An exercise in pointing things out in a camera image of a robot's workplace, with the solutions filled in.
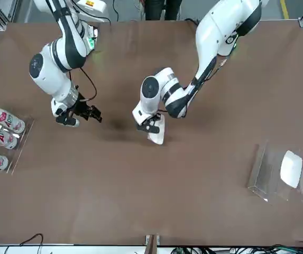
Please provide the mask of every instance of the brown mat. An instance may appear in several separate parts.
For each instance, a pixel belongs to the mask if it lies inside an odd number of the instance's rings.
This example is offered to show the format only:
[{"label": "brown mat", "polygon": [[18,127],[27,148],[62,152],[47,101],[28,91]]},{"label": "brown mat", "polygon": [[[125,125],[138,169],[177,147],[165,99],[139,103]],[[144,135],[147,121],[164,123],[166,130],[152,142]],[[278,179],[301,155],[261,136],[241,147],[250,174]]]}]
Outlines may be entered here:
[{"label": "brown mat", "polygon": [[[54,122],[51,97],[29,61],[56,39],[55,24],[9,24],[0,34],[0,106],[36,122],[13,176],[0,174],[0,243],[43,233],[45,243],[296,245],[303,205],[271,206],[246,189],[255,144],[303,147],[303,29],[263,21],[191,104],[167,118],[165,144],[135,130],[132,109],[145,76],[170,66],[182,85],[197,70],[186,22],[100,26],[85,64],[103,123]],[[79,70],[75,84],[93,88]]]}]

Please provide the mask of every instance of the white mouse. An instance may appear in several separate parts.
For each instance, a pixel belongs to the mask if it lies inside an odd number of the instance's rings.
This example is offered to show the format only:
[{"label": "white mouse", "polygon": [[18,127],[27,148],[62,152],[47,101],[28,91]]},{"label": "white mouse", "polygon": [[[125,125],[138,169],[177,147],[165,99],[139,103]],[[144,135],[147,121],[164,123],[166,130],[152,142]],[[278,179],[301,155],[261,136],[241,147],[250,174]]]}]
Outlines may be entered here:
[{"label": "white mouse", "polygon": [[290,185],[292,188],[297,188],[303,160],[298,155],[291,151],[287,151],[284,155],[282,165],[280,167],[280,178]]}]

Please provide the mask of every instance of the cable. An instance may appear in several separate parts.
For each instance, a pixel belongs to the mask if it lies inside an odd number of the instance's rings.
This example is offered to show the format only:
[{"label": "cable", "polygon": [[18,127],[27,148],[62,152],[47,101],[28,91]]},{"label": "cable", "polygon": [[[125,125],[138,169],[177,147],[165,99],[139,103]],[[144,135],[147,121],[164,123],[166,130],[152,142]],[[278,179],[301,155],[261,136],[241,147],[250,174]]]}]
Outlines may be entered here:
[{"label": "cable", "polygon": [[191,21],[191,22],[193,22],[193,24],[195,24],[196,26],[198,26],[198,24],[199,24],[199,20],[193,20],[193,19],[191,19],[191,18],[187,18],[187,19],[185,19],[185,21]]},{"label": "cable", "polygon": [[7,248],[5,249],[3,254],[7,254],[9,248],[10,248],[10,246],[7,246]]},{"label": "cable", "polygon": [[110,26],[111,26],[111,20],[108,19],[107,17],[98,17],[98,16],[91,15],[91,14],[89,14],[88,12],[84,11],[81,7],[79,7],[79,6],[75,3],[74,0],[71,0],[71,1],[72,1],[72,3],[74,4],[74,6],[76,6],[78,9],[80,9],[81,11],[83,11],[85,14],[89,15],[90,17],[95,17],[95,18],[97,18],[97,19],[106,19],[107,21],[109,21]]},{"label": "cable", "polygon": [[113,9],[114,9],[114,12],[116,12],[116,14],[117,14],[117,20],[116,21],[118,22],[118,19],[120,18],[120,15],[118,14],[118,12],[115,8],[115,0],[113,0]]},{"label": "cable", "polygon": [[89,81],[91,82],[91,84],[93,85],[93,87],[94,87],[94,89],[95,89],[95,95],[94,95],[93,97],[91,97],[91,98],[89,98],[89,99],[80,99],[80,100],[79,100],[80,102],[88,102],[88,101],[91,101],[92,99],[94,99],[94,98],[96,97],[96,95],[97,95],[97,88],[96,88],[94,82],[93,82],[93,81],[91,80],[91,78],[88,76],[88,74],[87,74],[82,68],[80,68],[80,69],[81,69],[81,71],[83,71],[84,75],[87,76],[87,78],[89,79]]},{"label": "cable", "polygon": [[[38,236],[41,237],[41,242],[40,242],[39,248],[37,249],[37,254],[39,254],[40,253],[40,249],[41,249],[41,247],[43,245],[43,234],[41,234],[41,233],[35,234],[34,236],[30,237],[28,240],[25,240],[24,242],[21,242],[19,244],[19,246],[22,247],[24,244],[26,244],[27,242],[30,242],[31,240],[35,239]],[[10,248],[10,246],[7,246],[7,248],[4,251],[4,254],[6,254],[8,252],[9,248]]]}]

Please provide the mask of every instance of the person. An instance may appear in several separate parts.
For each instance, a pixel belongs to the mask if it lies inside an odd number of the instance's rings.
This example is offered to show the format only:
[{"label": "person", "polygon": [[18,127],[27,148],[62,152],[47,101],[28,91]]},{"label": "person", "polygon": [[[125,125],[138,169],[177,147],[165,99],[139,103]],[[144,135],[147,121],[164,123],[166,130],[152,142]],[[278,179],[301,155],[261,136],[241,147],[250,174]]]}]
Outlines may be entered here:
[{"label": "person", "polygon": [[[182,0],[166,0],[165,20],[176,20]],[[145,20],[161,19],[164,0],[144,0]]]}]

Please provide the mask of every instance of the robotic arm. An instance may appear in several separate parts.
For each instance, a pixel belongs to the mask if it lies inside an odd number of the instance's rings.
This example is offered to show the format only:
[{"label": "robotic arm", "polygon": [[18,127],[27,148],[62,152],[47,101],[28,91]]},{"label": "robotic arm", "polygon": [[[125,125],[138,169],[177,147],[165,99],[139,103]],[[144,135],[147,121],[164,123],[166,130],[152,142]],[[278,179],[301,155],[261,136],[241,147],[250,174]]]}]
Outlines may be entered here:
[{"label": "robotic arm", "polygon": [[174,118],[185,117],[187,109],[216,65],[217,54],[228,56],[239,36],[258,24],[262,7],[269,0],[220,0],[202,19],[196,30],[199,67],[191,83],[179,85],[171,68],[147,77],[141,86],[141,100],[133,110],[137,129],[148,133],[148,139],[163,144],[165,118],[158,113],[162,102]]},{"label": "robotic arm", "polygon": [[78,18],[70,0],[34,0],[38,9],[51,13],[57,21],[62,37],[46,44],[42,51],[30,61],[29,73],[35,83],[47,94],[52,95],[52,114],[58,123],[77,127],[79,115],[102,121],[101,112],[88,106],[66,72],[81,68],[87,55],[94,49],[97,29]]}]

